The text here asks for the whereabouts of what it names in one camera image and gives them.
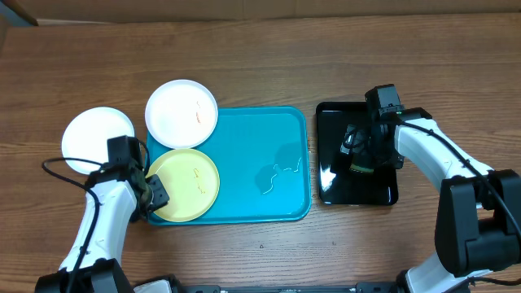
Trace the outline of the yellow-green plate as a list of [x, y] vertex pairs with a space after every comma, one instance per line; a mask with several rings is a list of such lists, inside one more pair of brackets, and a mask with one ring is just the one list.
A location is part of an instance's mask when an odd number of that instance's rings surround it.
[[155, 160], [150, 175], [159, 177], [169, 196], [168, 203], [155, 214], [168, 222], [192, 221], [215, 203], [220, 176], [213, 161], [194, 149], [172, 150]]

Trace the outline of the white plate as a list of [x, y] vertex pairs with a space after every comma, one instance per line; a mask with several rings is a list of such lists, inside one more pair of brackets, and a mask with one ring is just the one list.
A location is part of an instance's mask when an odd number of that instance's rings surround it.
[[151, 94], [145, 121], [148, 133], [158, 143], [172, 149], [197, 147], [217, 126], [217, 101], [197, 81], [169, 81]]
[[131, 120], [112, 107], [95, 107], [76, 116], [63, 133], [62, 156], [108, 162], [107, 140], [135, 135]]

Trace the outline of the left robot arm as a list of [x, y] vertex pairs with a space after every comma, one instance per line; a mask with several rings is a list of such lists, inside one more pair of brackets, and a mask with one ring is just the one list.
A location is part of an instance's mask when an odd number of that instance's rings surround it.
[[36, 292], [170, 292], [168, 278], [133, 286], [120, 262], [129, 223], [146, 220], [169, 201], [159, 177], [145, 177], [141, 167], [108, 166], [84, 183], [51, 171], [51, 176], [85, 191], [85, 212], [76, 239], [56, 273], [37, 280]]

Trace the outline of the green and yellow sponge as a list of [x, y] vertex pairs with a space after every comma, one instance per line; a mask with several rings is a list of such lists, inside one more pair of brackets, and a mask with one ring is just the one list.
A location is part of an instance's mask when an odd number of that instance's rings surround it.
[[363, 164], [360, 162], [351, 163], [349, 169], [356, 173], [373, 173], [374, 172], [374, 168], [371, 166], [371, 164]]

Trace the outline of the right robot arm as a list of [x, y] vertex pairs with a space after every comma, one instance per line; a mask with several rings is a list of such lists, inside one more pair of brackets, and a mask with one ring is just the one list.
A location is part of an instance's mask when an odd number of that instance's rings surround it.
[[401, 272], [391, 292], [467, 292], [477, 282], [507, 285], [491, 272], [520, 262], [520, 176], [472, 158], [422, 108], [378, 110], [349, 125], [341, 146], [355, 173], [409, 159], [439, 192], [436, 251]]

